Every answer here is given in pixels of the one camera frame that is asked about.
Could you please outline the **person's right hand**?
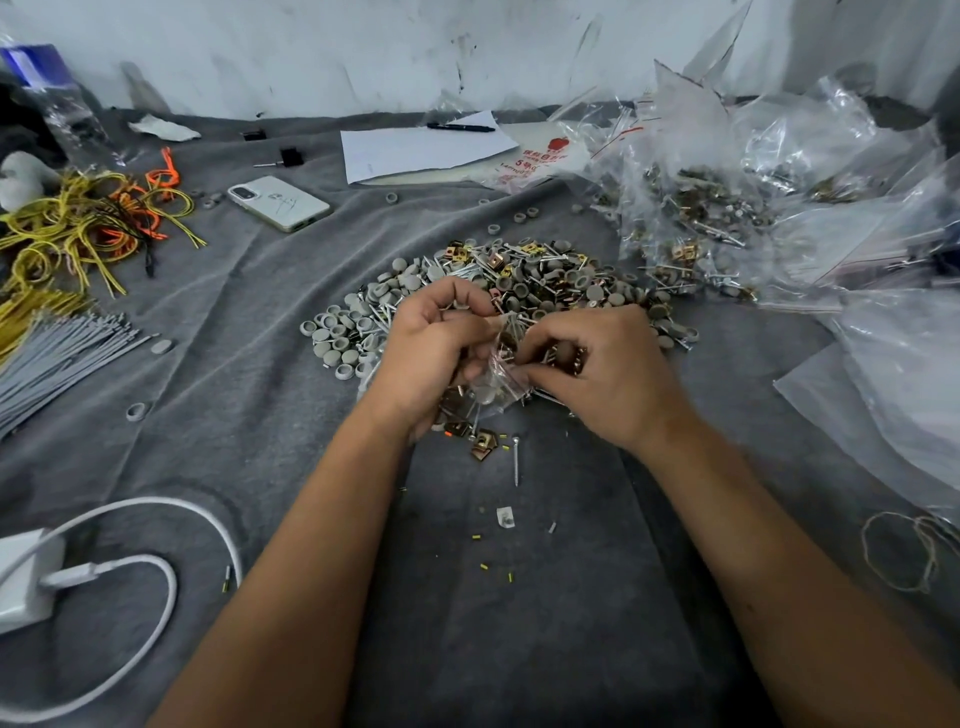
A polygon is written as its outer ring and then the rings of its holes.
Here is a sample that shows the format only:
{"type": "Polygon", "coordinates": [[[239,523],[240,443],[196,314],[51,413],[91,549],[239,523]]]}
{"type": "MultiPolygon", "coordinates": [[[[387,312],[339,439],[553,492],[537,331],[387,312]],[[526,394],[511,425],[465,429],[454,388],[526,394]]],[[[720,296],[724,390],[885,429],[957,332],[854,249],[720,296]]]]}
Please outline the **person's right hand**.
{"type": "Polygon", "coordinates": [[[606,442],[650,465],[706,429],[637,305],[548,314],[515,354],[524,368],[558,368],[582,383],[567,407],[606,442]]]}

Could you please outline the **person's left hand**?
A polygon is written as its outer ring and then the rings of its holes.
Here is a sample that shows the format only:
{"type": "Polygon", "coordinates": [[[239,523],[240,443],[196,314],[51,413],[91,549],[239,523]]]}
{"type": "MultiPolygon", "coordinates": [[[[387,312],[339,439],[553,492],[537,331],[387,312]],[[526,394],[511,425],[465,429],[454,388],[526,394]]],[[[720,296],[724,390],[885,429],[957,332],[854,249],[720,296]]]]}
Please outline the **person's left hand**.
{"type": "Polygon", "coordinates": [[[414,442],[434,424],[463,348],[493,341],[501,314],[490,294],[444,276],[402,301],[362,405],[383,433],[414,442]]]}

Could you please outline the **small clear plastic bag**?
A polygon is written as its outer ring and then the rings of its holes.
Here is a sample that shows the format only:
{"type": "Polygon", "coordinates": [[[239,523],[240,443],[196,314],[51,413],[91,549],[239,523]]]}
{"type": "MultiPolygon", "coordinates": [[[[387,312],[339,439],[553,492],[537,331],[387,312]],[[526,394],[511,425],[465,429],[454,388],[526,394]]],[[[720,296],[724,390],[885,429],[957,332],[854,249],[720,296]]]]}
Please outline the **small clear plastic bag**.
{"type": "Polygon", "coordinates": [[[441,398],[433,431],[449,436],[478,436],[481,420],[503,414],[514,405],[526,406],[534,399],[561,405],[560,399],[529,381],[517,372],[516,354],[525,335],[535,323],[545,318],[545,310],[501,315],[501,325],[489,344],[483,372],[470,383],[451,385],[441,398]]]}

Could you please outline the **person's right forearm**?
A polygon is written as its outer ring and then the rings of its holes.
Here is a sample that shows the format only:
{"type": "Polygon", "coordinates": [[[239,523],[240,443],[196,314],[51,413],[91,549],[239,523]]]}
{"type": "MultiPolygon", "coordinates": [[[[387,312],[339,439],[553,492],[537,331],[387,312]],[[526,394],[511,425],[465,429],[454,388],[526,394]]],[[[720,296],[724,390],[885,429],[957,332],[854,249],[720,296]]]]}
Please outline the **person's right forearm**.
{"type": "Polygon", "coordinates": [[[717,583],[785,728],[960,728],[960,690],[697,416],[630,443],[717,583]]]}

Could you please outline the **person's left forearm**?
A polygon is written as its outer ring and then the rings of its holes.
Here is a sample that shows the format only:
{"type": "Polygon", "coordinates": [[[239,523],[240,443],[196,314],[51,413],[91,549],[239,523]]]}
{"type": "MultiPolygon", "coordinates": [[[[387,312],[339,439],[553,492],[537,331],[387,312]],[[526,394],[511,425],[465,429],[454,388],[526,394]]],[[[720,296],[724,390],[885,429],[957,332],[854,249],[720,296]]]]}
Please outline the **person's left forearm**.
{"type": "Polygon", "coordinates": [[[402,456],[426,418],[380,385],[291,509],[147,728],[338,728],[402,456]]]}

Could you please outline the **white red-printed plastic bag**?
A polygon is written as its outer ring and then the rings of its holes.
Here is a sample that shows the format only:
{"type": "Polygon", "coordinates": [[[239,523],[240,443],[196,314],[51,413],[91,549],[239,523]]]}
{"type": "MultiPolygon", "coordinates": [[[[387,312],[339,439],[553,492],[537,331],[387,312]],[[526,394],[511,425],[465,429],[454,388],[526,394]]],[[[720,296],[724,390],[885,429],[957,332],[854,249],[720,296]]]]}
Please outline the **white red-printed plastic bag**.
{"type": "Polygon", "coordinates": [[[560,122],[505,124],[501,130],[516,147],[467,165],[466,181],[516,195],[556,178],[576,177],[592,158],[587,143],[560,122]]]}

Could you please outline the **white paper sheet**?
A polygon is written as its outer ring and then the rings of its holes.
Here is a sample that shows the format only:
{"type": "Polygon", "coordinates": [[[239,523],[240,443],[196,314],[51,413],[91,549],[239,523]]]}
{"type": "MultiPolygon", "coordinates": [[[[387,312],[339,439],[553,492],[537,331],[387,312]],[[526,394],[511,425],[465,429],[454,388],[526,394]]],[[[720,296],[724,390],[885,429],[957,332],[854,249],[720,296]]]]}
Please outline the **white paper sheet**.
{"type": "Polygon", "coordinates": [[[489,110],[443,123],[444,127],[384,127],[341,131],[345,178],[349,184],[365,183],[409,172],[450,169],[483,161],[519,146],[498,126],[489,110]]]}

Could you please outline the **grey cloth cover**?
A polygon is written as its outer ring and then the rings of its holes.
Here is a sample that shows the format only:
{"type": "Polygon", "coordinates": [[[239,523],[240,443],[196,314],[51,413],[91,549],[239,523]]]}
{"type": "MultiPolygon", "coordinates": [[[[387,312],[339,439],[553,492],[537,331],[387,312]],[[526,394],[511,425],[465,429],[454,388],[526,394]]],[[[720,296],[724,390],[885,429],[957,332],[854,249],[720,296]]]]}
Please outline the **grey cloth cover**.
{"type": "MultiPolygon", "coordinates": [[[[450,240],[566,239],[613,264],[616,232],[572,215],[547,183],[490,198],[475,186],[402,190],[344,182],[341,126],[403,117],[268,122],[270,141],[306,152],[283,172],[333,213],[285,235],[225,200],[198,209],[116,268],[128,290],[104,309],[145,334],[0,443],[0,536],[54,528],[101,504],[167,496],[215,513],[251,566],[356,400],[325,370],[299,324],[397,258],[450,240]],[[126,420],[135,403],[150,406],[126,420]]],[[[671,359],[702,413],[811,535],[856,575],[924,650],[960,677],[960,563],[942,551],[930,596],[897,594],[860,557],[861,524],[907,503],[861,469],[773,388],[832,340],[815,318],[697,296],[676,318],[699,341],[671,359]]],[[[439,432],[416,447],[390,514],[357,665],[349,725],[650,726],[777,723],[735,628],[677,516],[649,475],[536,398],[490,423],[521,437],[522,484],[505,451],[479,463],[439,432]],[[515,527],[498,525],[510,506],[515,527]]]]}

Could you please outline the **pile of filled clear bags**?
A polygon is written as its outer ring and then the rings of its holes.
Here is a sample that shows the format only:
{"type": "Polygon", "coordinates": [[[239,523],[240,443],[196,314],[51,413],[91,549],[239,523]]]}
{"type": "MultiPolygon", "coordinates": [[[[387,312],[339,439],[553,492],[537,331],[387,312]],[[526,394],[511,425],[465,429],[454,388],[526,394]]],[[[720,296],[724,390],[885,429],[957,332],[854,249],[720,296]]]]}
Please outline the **pile of filled clear bags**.
{"type": "Polygon", "coordinates": [[[644,97],[556,120],[619,260],[668,290],[820,313],[852,291],[960,286],[960,141],[868,71],[736,98],[656,63],[644,97]]]}

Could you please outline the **white smartphone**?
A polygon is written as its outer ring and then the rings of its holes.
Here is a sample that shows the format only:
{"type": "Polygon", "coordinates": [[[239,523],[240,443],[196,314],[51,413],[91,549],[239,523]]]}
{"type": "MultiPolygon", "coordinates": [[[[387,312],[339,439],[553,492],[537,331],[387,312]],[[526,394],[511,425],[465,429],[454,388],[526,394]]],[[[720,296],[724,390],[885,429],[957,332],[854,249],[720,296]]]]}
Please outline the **white smartphone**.
{"type": "Polygon", "coordinates": [[[260,176],[228,187],[225,195],[247,213],[292,234],[333,212],[328,202],[276,177],[260,176]]]}

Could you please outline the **heap of empty clear bags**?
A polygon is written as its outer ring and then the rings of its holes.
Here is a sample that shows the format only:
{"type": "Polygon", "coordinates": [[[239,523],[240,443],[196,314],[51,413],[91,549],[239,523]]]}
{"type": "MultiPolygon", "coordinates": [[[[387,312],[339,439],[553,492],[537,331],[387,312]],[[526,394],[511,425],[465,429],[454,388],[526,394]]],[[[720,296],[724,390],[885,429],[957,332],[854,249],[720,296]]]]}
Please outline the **heap of empty clear bags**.
{"type": "Polygon", "coordinates": [[[898,496],[960,529],[960,289],[846,294],[836,342],[774,382],[898,496]]]}

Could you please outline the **white crumpled tissue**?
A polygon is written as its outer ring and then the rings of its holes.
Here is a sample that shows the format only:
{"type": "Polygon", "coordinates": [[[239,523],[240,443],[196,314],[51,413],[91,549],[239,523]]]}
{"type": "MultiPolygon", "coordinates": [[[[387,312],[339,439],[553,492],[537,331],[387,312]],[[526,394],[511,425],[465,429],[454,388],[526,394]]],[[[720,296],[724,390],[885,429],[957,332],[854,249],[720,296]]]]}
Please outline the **white crumpled tissue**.
{"type": "Polygon", "coordinates": [[[127,122],[127,127],[139,135],[150,136],[167,142],[183,143],[202,138],[202,134],[198,130],[152,114],[145,114],[135,122],[127,122]]]}

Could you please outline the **clear plastic water bottle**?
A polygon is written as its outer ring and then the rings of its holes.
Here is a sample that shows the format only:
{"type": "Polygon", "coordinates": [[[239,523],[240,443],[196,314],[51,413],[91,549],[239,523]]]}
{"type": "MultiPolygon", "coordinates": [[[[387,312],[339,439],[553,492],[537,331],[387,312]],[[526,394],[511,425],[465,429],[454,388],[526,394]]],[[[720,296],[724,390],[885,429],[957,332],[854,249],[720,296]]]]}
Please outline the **clear plastic water bottle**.
{"type": "Polygon", "coordinates": [[[71,166],[82,171],[126,167],[109,135],[53,44],[21,43],[0,33],[0,58],[43,117],[71,166]]]}

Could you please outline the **white crumpled cloth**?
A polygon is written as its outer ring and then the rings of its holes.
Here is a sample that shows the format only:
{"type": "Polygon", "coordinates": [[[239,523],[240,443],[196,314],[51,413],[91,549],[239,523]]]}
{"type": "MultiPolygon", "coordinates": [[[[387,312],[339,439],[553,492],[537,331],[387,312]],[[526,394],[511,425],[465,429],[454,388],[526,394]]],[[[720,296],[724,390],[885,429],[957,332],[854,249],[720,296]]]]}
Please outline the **white crumpled cloth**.
{"type": "Polygon", "coordinates": [[[28,151],[13,151],[0,162],[0,210],[16,213],[57,192],[62,176],[28,151]]]}

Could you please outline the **white charger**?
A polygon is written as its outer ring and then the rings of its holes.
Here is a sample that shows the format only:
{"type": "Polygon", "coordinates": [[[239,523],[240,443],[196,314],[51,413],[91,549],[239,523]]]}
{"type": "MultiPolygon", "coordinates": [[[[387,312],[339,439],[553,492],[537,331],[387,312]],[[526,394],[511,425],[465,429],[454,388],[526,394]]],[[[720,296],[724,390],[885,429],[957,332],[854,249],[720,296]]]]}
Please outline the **white charger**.
{"type": "Polygon", "coordinates": [[[48,532],[36,529],[0,538],[0,575],[23,554],[29,554],[0,584],[0,636],[44,622],[53,615],[54,592],[43,588],[41,580],[64,565],[66,540],[57,536],[42,547],[35,547],[48,532]]]}

